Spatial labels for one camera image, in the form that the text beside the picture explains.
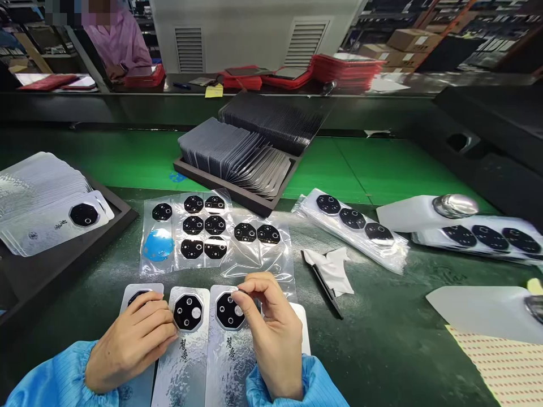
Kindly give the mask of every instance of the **white cloth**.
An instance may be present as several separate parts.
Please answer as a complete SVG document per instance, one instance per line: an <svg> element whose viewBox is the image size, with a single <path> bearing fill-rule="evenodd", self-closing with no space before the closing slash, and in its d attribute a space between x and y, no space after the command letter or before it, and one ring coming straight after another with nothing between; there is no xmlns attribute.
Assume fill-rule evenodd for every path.
<svg viewBox="0 0 543 407"><path fill-rule="evenodd" d="M310 265L316 265L328 288L334 290L336 297L343 294L354 294L349 279L343 268L343 261L349 260L347 248L342 247L326 254L318 254L310 249L304 249L304 258Z"/></svg>

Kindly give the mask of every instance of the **transparent bag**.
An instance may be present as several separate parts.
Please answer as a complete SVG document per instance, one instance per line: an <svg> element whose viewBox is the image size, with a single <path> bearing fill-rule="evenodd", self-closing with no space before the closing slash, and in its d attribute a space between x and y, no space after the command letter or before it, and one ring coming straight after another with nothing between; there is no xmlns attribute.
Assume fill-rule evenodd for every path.
<svg viewBox="0 0 543 407"><path fill-rule="evenodd" d="M172 196L166 196L144 202L140 274L164 274L173 270L175 241L171 201Z"/></svg>
<svg viewBox="0 0 543 407"><path fill-rule="evenodd" d="M232 202L225 189L183 193L173 199L175 270L219 267L230 241Z"/></svg>
<svg viewBox="0 0 543 407"><path fill-rule="evenodd" d="M403 274L408 241L350 206L315 188L292 212L339 237L388 270Z"/></svg>
<svg viewBox="0 0 543 407"><path fill-rule="evenodd" d="M543 236L519 218L473 216L462 223L411 234L413 242L525 265L543 265Z"/></svg>
<svg viewBox="0 0 543 407"><path fill-rule="evenodd" d="M296 302L294 261L288 224L271 216L233 215L229 228L230 246L221 266L223 277L245 277L269 271L290 302Z"/></svg>

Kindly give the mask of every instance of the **hand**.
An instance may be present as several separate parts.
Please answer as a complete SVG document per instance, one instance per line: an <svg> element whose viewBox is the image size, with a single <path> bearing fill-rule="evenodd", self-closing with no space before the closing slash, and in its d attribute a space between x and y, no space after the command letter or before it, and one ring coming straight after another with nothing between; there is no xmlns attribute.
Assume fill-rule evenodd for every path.
<svg viewBox="0 0 543 407"><path fill-rule="evenodd" d="M106 73L109 79L117 79L123 77L126 72L120 65L108 66Z"/></svg>
<svg viewBox="0 0 543 407"><path fill-rule="evenodd" d="M141 374L177 338L174 316L163 294L136 297L90 353L85 384L96 394L107 393Z"/></svg>
<svg viewBox="0 0 543 407"><path fill-rule="evenodd" d="M273 274L252 273L238 286L232 298L242 309L251 332L256 362L272 401L277 398L302 400L302 324L283 295ZM253 302L262 302L264 318Z"/></svg>

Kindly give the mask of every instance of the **blue cuff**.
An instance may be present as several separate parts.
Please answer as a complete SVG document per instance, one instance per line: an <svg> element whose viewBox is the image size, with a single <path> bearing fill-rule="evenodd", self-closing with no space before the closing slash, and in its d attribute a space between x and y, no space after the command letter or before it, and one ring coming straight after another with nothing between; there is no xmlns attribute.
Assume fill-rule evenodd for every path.
<svg viewBox="0 0 543 407"><path fill-rule="evenodd" d="M85 369L96 342L76 342L32 369L11 392L6 407L117 407L116 389L97 395L85 385Z"/></svg>
<svg viewBox="0 0 543 407"><path fill-rule="evenodd" d="M301 379L304 400L275 399L271 402L266 383L258 366L247 376L247 401L250 407L348 407L321 361L315 356L302 355Z"/></svg>

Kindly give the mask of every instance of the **adhesive sheet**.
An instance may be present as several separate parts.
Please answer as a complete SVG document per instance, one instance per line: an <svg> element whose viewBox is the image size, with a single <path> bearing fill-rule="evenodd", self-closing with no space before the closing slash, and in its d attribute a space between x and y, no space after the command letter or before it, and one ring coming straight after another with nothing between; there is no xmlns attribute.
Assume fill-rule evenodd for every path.
<svg viewBox="0 0 543 407"><path fill-rule="evenodd" d="M467 334L445 326L501 406L543 406L543 345Z"/></svg>

